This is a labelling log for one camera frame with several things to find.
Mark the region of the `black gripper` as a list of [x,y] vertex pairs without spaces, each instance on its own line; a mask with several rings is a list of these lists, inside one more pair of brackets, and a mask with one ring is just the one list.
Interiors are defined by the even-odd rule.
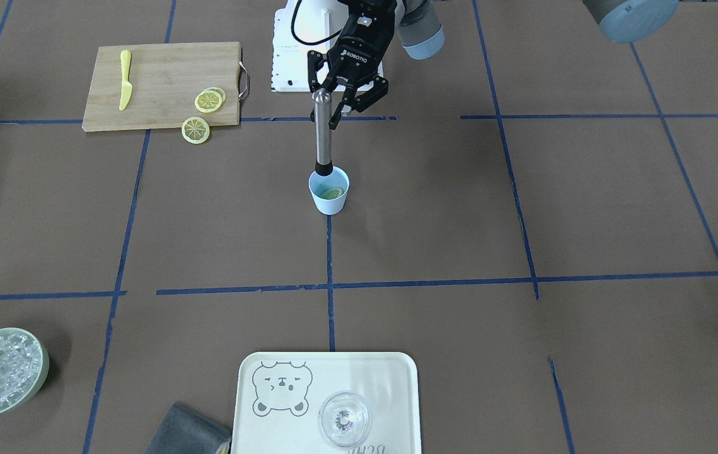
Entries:
[[[336,44],[327,54],[316,50],[306,53],[307,82],[311,94],[326,90],[332,94],[335,86],[345,86],[335,111],[331,115],[331,129],[335,130],[348,111],[364,112],[381,100],[390,90],[390,82],[377,69],[397,26],[397,1],[339,1],[347,6],[347,19]],[[328,68],[326,78],[319,73]],[[370,83],[370,89],[359,94],[355,86]]]

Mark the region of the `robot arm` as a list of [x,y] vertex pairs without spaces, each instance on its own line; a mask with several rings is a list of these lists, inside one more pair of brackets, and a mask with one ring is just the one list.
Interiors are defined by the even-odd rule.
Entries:
[[342,116],[364,112],[388,94],[379,72],[398,37],[416,61],[434,57],[445,43],[443,24],[431,1],[296,1],[289,19],[296,43],[307,46],[310,119],[327,131]]

